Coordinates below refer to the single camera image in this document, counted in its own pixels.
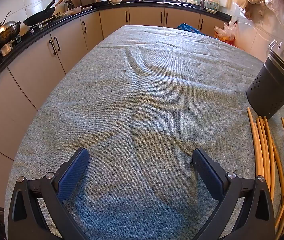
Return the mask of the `wooden chopstick two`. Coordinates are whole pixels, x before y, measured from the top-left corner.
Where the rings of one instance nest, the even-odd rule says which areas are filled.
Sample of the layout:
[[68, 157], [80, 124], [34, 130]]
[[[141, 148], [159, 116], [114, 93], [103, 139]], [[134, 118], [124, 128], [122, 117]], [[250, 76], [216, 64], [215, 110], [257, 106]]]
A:
[[259, 133], [261, 150], [262, 150], [263, 174], [266, 179], [266, 182], [268, 183], [270, 179], [270, 174], [269, 174], [269, 159], [268, 159], [266, 136], [265, 136], [265, 131], [263, 129], [263, 123], [259, 117], [256, 118], [256, 123], [258, 127], [258, 133]]

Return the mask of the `wooden chopstick one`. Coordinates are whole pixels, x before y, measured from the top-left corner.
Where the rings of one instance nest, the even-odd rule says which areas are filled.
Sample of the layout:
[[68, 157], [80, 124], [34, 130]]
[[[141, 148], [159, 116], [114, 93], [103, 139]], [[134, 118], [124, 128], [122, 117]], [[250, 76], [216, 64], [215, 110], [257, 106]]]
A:
[[252, 117], [249, 107], [247, 107], [247, 113], [249, 117], [251, 131], [252, 131], [252, 137], [253, 137], [254, 155], [255, 155], [255, 175], [264, 176], [263, 163], [261, 159], [262, 152], [261, 152], [260, 139], [258, 138], [258, 134], [257, 134], [256, 127], [255, 127], [255, 122], [253, 121], [253, 117]]

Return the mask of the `wooden chopstick three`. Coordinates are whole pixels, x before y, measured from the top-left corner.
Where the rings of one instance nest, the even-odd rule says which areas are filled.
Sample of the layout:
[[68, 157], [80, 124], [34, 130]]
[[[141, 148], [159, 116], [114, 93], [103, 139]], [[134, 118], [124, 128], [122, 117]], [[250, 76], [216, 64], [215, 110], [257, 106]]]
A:
[[271, 188], [270, 188], [270, 195], [271, 200], [274, 200], [274, 193], [275, 193], [275, 157], [274, 157], [274, 150], [273, 150], [273, 140], [271, 135], [271, 130], [269, 128], [269, 124], [267, 118], [264, 117], [265, 128], [267, 133], [267, 142], [268, 142], [268, 152], [269, 152], [269, 162], [270, 162], [270, 175], [271, 175]]

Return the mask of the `wooden chopstick four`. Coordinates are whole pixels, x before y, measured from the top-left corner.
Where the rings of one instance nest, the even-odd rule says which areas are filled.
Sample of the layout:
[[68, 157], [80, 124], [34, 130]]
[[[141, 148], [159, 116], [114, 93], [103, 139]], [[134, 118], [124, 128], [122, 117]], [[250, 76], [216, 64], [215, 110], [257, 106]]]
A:
[[275, 162], [276, 162], [277, 169], [278, 169], [280, 188], [281, 188], [281, 198], [283, 198], [284, 197], [284, 172], [283, 172], [282, 163], [280, 160], [280, 155], [278, 153], [274, 140], [272, 141], [272, 144], [273, 144], [274, 158], [275, 158]]

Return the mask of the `dark grey utensil holder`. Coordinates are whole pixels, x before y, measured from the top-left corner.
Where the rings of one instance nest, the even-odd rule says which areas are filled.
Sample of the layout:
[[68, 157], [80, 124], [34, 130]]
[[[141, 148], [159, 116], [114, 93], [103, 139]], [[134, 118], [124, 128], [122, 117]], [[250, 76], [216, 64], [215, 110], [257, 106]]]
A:
[[284, 60], [273, 50], [269, 51], [246, 96], [257, 115], [267, 119], [284, 105]]

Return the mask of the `grey-blue table cloth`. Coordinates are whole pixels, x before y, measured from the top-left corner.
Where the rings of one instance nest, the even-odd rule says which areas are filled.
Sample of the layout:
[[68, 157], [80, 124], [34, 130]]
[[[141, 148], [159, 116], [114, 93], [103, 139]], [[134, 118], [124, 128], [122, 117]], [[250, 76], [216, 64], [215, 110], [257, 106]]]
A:
[[[78, 148], [89, 164], [63, 202], [88, 239], [194, 239], [214, 200], [192, 164], [202, 148], [226, 172], [255, 179], [246, 91], [264, 62], [204, 35], [126, 25], [61, 80], [13, 163], [20, 176], [56, 172]], [[284, 172], [284, 105], [267, 119]]]

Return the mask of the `clear glass beer mug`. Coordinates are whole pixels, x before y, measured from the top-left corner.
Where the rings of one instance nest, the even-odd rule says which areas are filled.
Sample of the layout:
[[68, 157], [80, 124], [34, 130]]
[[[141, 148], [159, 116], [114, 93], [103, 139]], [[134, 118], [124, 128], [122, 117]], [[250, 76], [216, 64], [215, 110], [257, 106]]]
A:
[[284, 43], [273, 40], [268, 46], [267, 53], [270, 51], [284, 62]]

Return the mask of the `red bin with bags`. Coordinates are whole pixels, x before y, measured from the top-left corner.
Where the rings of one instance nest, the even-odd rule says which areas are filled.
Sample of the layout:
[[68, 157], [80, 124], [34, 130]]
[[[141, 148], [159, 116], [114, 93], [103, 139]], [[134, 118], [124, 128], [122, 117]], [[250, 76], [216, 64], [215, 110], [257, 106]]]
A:
[[214, 38], [223, 41], [227, 44], [234, 45], [236, 41], [237, 33], [237, 22], [229, 21], [229, 23], [224, 23], [223, 28], [214, 27], [215, 34]]

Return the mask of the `steel wok with lid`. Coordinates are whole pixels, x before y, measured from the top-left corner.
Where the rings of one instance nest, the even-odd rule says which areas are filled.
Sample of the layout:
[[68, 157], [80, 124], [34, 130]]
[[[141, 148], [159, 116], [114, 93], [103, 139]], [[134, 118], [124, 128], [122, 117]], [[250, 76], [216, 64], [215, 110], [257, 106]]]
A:
[[3, 22], [0, 22], [0, 48], [14, 40], [21, 30], [21, 21], [6, 21], [9, 13], [7, 13]]

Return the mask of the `black frying pan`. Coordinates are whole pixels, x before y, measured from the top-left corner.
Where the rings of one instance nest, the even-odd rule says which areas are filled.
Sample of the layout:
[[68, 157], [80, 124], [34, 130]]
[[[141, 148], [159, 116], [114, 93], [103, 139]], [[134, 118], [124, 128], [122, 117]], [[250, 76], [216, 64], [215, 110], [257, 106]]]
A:
[[40, 22], [43, 22], [47, 18], [50, 18], [54, 14], [54, 11], [55, 11], [55, 7], [53, 6], [54, 3], [55, 3], [55, 0], [52, 0], [44, 10], [37, 12], [34, 15], [28, 17], [27, 19], [23, 21], [23, 23], [26, 26], [31, 27]]

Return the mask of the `blue plastic bag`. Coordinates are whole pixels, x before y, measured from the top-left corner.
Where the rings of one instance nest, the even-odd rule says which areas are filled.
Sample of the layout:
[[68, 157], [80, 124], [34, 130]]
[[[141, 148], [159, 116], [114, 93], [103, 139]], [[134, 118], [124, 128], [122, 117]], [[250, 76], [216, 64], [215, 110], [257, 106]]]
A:
[[199, 31], [198, 29], [186, 24], [186, 23], [182, 23], [180, 24], [178, 27], [177, 27], [178, 30], [183, 30], [183, 31], [188, 31], [188, 32], [191, 32], [191, 33], [196, 33], [196, 34], [199, 34], [199, 35], [205, 35], [203, 34], [201, 31]]

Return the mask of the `electric kettle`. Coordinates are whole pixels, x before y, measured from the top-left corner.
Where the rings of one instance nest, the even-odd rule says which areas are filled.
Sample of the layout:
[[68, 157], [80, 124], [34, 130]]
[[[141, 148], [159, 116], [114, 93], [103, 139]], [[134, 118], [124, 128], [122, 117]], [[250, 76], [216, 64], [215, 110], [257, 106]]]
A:
[[64, 11], [69, 11], [75, 8], [72, 0], [67, 0], [64, 2]]

